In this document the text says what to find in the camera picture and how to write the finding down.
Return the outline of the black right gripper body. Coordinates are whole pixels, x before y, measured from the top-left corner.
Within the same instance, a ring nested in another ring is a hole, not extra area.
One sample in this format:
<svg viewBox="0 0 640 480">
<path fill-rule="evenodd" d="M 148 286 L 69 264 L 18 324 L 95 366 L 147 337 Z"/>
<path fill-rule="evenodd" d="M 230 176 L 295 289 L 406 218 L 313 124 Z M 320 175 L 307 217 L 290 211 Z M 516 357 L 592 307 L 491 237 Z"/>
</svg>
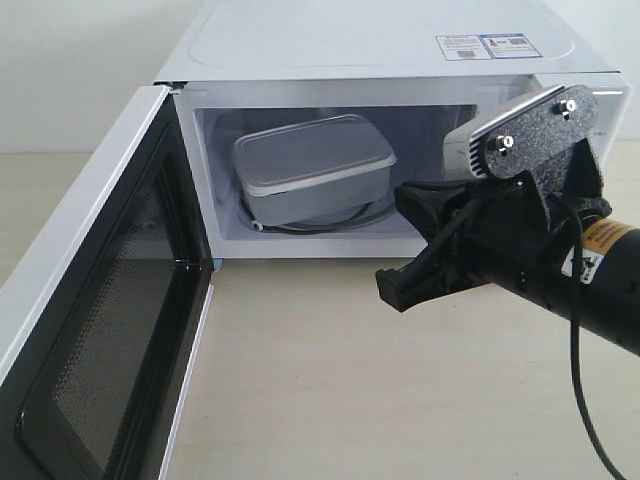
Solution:
<svg viewBox="0 0 640 480">
<path fill-rule="evenodd" d="M 569 320 L 576 282 L 562 267 L 573 261 L 585 205 L 557 194 L 543 204 L 549 208 L 548 226 L 522 187 L 465 189 L 449 208 L 449 219 L 461 222 L 449 246 L 449 266 L 459 286 L 493 283 Z"/>
</svg>

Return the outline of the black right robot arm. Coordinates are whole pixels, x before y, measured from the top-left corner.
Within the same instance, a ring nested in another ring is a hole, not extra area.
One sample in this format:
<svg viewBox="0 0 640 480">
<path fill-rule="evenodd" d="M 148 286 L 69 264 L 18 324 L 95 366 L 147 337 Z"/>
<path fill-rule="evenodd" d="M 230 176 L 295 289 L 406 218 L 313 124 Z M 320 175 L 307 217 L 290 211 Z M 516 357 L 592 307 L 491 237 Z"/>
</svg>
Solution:
<svg viewBox="0 0 640 480">
<path fill-rule="evenodd" d="M 563 318 L 577 306 L 581 327 L 639 352 L 639 230 L 606 218 L 603 199 L 550 197 L 544 225 L 517 181 L 406 182 L 394 197 L 427 242 L 375 274 L 395 310 L 492 283 Z"/>
</svg>

